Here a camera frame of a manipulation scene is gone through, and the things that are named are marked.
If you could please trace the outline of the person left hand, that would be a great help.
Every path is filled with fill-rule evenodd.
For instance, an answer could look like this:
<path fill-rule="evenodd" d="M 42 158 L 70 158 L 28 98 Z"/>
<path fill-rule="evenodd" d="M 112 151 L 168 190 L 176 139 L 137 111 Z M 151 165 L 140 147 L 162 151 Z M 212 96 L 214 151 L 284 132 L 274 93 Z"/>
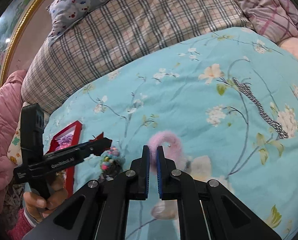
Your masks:
<path fill-rule="evenodd" d="M 60 206 L 68 197 L 68 191 L 64 188 L 63 179 L 56 176 L 51 184 L 54 191 L 48 199 L 45 199 L 33 192 L 25 192 L 23 199 L 25 202 L 26 217 L 33 222 L 41 222 L 51 213 L 53 213 L 58 206 Z"/>

